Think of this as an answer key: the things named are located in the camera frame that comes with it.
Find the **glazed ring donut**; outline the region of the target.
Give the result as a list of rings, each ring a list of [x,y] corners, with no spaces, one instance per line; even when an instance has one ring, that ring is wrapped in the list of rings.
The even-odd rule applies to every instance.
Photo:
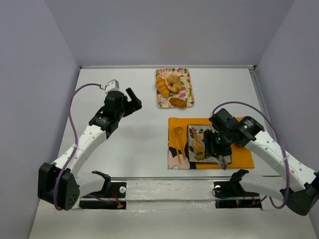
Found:
[[[202,145],[202,141],[198,141],[197,139],[193,140],[193,147],[197,152],[203,153],[205,151],[205,146]]]

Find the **stainless steel serving tongs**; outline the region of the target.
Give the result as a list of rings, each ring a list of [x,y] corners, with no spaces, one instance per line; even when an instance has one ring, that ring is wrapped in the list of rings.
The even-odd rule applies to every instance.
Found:
[[[192,131],[191,135],[194,137],[194,139],[197,139],[198,141],[202,141],[202,145],[204,145],[204,141],[203,139],[200,139],[199,138],[199,134],[196,132],[196,131]],[[223,169],[223,170],[226,170],[227,168],[227,165],[228,165],[228,162],[225,160],[224,158],[225,156],[218,156],[215,154],[214,157],[212,157],[216,162],[217,164],[219,164],[219,166]]]

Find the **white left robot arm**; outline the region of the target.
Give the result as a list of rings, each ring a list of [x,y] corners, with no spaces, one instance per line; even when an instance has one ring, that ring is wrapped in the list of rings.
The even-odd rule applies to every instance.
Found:
[[[131,88],[122,93],[117,88],[106,91],[104,105],[89,121],[74,144],[52,163],[43,163],[38,171],[37,196],[56,210],[72,209],[79,198],[109,193],[111,177],[92,171],[86,177],[77,175],[91,154],[118,128],[122,118],[142,108],[142,102]]]

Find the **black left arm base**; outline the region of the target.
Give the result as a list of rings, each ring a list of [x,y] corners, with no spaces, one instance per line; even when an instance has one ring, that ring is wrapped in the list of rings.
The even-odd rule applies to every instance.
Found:
[[[90,210],[124,210],[126,201],[127,183],[112,181],[108,191],[91,193],[79,201],[79,208]]]

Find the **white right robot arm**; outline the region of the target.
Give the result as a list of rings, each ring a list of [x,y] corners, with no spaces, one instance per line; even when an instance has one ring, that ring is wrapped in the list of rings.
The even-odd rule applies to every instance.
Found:
[[[306,216],[319,199],[319,174],[283,149],[252,117],[237,120],[226,109],[209,118],[212,130],[204,134],[205,158],[214,158],[223,170],[233,145],[260,157],[279,177],[253,176],[240,169],[221,188],[232,194],[258,193],[280,200],[291,211]]]

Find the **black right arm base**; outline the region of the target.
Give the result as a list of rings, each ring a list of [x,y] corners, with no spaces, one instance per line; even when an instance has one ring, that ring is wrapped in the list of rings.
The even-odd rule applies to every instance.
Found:
[[[229,181],[214,182],[211,193],[217,209],[262,208],[258,193],[232,189]]]

